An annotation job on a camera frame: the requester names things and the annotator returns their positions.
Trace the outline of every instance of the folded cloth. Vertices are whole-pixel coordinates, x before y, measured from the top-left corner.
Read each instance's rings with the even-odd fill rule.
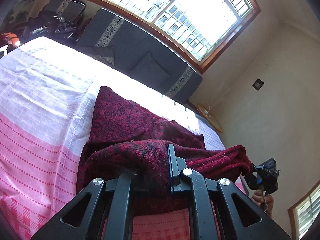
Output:
[[[173,143],[176,156],[210,179],[235,182],[251,171],[243,146],[223,151],[205,150],[203,135],[194,135],[175,121],[167,121],[137,103],[101,87],[95,103],[89,141],[80,157],[76,191],[91,180],[119,177],[123,168],[145,174],[157,199],[136,201],[135,215],[159,214],[187,207],[170,198],[169,160],[166,147]]]

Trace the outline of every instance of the ceiling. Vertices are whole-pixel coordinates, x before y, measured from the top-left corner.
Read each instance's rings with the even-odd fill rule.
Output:
[[[293,25],[320,41],[320,22],[305,0],[274,0],[282,22]]]

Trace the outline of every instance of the red cloth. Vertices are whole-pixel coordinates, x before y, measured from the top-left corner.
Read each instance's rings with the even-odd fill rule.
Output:
[[[137,103],[101,87],[92,118],[89,141],[81,154],[76,192],[91,180],[119,177],[122,168],[145,174],[152,191],[161,199],[138,200],[135,215],[171,212],[186,208],[182,200],[169,198],[169,160],[166,147],[174,144],[176,156],[210,179],[235,182],[251,171],[243,146],[224,151],[205,150],[203,135],[194,135],[175,121],[167,121]]]

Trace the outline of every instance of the bed sheet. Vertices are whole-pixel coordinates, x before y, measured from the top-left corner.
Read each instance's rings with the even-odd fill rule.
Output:
[[[55,41],[30,41],[0,60],[0,209],[21,239],[74,197],[102,85],[203,134],[207,149],[224,149],[212,129],[172,99]]]

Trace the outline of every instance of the triangular cutout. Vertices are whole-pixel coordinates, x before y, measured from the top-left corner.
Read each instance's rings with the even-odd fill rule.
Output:
[[[231,196],[244,227],[251,226],[261,221],[261,217],[258,216],[258,214],[256,214],[237,194],[233,193]]]
[[[91,195],[85,195],[63,218],[62,221],[74,227],[79,227],[89,204]]]

